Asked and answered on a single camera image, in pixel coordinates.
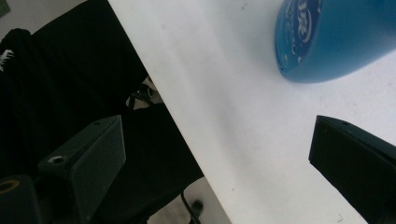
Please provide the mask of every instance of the black fabric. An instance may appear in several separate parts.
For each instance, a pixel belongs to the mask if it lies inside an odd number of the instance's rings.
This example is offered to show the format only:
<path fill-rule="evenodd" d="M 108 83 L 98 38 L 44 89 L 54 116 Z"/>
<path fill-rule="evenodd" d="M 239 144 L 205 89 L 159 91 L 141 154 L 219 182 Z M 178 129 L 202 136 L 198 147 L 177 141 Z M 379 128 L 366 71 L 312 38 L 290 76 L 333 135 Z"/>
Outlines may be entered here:
<path fill-rule="evenodd" d="M 12 30 L 0 72 L 0 177 L 37 163 L 94 120 L 121 114 L 147 76 L 106 0 L 87 1 L 35 34 Z"/>
<path fill-rule="evenodd" d="M 123 114 L 122 128 L 126 162 L 97 210 L 100 223 L 144 223 L 204 176 L 165 105 Z"/>

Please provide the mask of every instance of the bottle label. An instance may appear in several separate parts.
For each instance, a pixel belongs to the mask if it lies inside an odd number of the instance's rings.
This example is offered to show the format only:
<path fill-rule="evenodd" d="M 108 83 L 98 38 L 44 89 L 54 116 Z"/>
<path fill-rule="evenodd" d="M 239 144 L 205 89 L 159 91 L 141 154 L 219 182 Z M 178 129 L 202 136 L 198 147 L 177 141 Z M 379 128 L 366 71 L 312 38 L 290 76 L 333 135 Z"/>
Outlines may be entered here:
<path fill-rule="evenodd" d="M 286 0 L 276 27 L 278 60 L 283 69 L 298 65 L 312 43 L 322 0 Z"/>

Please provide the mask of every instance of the white tabletop surface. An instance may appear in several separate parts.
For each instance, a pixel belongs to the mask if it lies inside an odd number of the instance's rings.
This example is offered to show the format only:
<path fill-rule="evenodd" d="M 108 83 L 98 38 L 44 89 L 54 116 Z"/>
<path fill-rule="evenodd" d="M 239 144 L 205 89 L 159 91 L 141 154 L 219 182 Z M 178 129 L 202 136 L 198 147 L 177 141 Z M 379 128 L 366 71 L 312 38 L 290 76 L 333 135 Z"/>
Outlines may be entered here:
<path fill-rule="evenodd" d="M 396 144 L 396 53 L 319 84 L 277 70 L 280 0 L 110 0 L 234 224 L 365 223 L 308 161 L 316 115 Z"/>

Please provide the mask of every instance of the screw hole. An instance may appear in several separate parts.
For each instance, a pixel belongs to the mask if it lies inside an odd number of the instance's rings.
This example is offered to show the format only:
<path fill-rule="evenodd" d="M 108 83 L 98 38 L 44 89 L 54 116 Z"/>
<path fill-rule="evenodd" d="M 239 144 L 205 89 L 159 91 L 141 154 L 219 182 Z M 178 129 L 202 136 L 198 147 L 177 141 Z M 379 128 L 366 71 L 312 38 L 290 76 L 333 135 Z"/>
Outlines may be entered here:
<path fill-rule="evenodd" d="M 62 156 L 52 157 L 49 159 L 50 163 L 61 163 L 64 162 L 64 158 Z"/>

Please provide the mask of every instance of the blue plastic container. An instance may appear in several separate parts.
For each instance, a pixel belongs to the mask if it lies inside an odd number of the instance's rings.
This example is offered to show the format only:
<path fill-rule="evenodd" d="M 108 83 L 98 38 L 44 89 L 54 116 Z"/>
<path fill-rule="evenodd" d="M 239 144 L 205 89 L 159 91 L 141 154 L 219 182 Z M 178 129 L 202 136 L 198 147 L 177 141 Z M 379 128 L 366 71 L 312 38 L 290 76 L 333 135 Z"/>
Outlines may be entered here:
<path fill-rule="evenodd" d="M 290 80 L 343 76 L 396 48 L 396 0 L 286 0 L 275 44 Z"/>

